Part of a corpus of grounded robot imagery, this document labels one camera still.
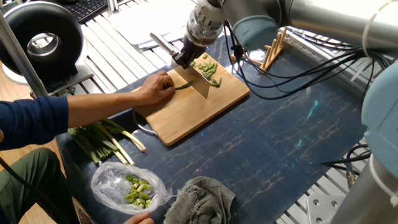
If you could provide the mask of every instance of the finger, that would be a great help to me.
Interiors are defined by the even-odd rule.
[[[145,219],[149,218],[149,216],[150,216],[150,212],[140,213],[140,214],[137,214],[137,215],[134,215],[133,217],[131,217],[124,224],[138,224],[138,223],[144,221]]]
[[[164,75],[162,76],[162,84],[167,84],[167,86],[174,86],[174,82],[172,77],[170,75]]]
[[[156,75],[162,75],[163,76],[163,75],[168,75],[168,74],[165,71],[161,71],[161,72],[158,72]]]
[[[155,222],[151,218],[147,218],[139,224],[155,224]]]
[[[175,93],[175,87],[174,86],[168,87],[167,89],[163,90],[163,94],[164,94],[165,97],[173,95],[174,93]]]

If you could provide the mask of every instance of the person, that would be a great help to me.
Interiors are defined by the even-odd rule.
[[[174,93],[173,80],[167,73],[160,72],[148,77],[140,89],[131,93],[0,101],[0,150],[45,144],[68,128],[85,126],[137,106],[158,103]],[[44,148],[33,150],[10,167],[44,193],[70,223],[79,223],[72,195],[54,152]],[[34,203],[38,203],[55,222],[61,222],[37,194],[8,171],[0,172],[0,223],[19,223]],[[153,223],[149,215],[136,215],[126,224]]]

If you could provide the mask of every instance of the wooden cutting board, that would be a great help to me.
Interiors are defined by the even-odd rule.
[[[216,62],[210,56],[206,59],[201,56],[195,62],[198,65],[209,60]],[[167,73],[172,77],[175,86],[186,83],[175,70]],[[147,120],[160,140],[166,146],[171,146],[249,94],[250,90],[243,82],[218,64],[213,78],[219,81],[220,77],[223,78],[221,86],[219,88],[211,86],[207,99],[192,87],[188,87],[177,90],[167,101],[157,105],[141,106],[136,108],[136,111]]]

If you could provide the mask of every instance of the keyboard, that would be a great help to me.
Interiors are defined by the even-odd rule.
[[[107,0],[79,0],[76,4],[64,7],[82,24],[107,9],[108,2]]]

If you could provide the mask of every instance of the knee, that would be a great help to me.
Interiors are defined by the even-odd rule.
[[[56,153],[54,153],[51,149],[40,148],[35,149],[36,153],[39,155],[40,163],[50,165],[52,167],[60,167],[60,162]]]

